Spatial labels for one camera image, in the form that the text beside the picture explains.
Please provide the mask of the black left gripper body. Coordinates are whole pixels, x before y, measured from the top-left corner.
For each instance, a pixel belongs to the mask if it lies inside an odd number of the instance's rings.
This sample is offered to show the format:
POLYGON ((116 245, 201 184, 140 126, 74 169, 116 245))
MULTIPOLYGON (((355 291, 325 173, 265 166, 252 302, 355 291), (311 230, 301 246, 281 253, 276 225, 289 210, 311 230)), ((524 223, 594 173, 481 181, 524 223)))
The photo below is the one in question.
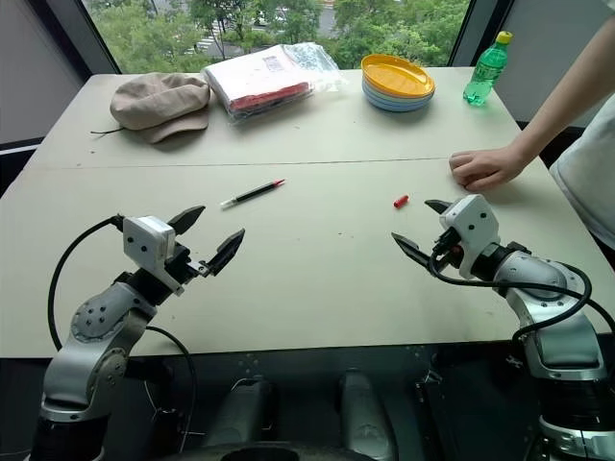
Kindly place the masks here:
POLYGON ((193 279, 206 278, 210 269, 205 262, 194 262, 190 258, 190 250, 180 243, 176 243, 172 255, 163 265, 163 283, 169 289, 182 289, 193 279))

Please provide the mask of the person's bare hand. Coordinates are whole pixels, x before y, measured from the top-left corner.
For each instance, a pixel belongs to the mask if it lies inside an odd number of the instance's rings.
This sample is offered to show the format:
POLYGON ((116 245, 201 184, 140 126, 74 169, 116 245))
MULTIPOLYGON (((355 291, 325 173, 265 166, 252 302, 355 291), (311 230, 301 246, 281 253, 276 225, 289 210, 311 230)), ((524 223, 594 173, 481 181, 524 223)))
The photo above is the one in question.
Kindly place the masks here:
POLYGON ((527 164, 524 154, 510 146, 456 153, 449 159, 455 182, 470 192, 481 192, 510 182, 527 164))

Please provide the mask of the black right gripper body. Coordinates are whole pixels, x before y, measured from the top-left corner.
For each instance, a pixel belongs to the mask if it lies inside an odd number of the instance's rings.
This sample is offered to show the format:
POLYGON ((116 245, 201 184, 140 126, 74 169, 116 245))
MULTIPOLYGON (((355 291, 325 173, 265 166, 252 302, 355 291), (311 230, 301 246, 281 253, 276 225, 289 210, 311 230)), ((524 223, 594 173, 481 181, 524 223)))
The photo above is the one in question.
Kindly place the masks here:
POLYGON ((463 259, 460 241, 461 237, 453 228, 445 230, 435 241, 430 258, 433 260, 433 267, 438 272, 442 272, 448 266, 455 269, 460 267, 463 259))

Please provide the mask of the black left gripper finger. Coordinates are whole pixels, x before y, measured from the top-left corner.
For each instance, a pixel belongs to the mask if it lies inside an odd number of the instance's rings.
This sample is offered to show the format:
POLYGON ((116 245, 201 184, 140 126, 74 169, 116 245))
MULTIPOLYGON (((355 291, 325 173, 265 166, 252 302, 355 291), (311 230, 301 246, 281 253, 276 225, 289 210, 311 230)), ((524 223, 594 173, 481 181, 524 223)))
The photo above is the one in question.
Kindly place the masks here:
POLYGON ((182 235, 196 223, 205 209, 205 206, 192 206, 187 208, 171 218, 167 222, 167 225, 174 230, 176 235, 182 235))
POLYGON ((217 276, 236 255, 245 235, 245 229, 238 230, 227 237, 217 248, 215 256, 206 261, 203 277, 217 276))

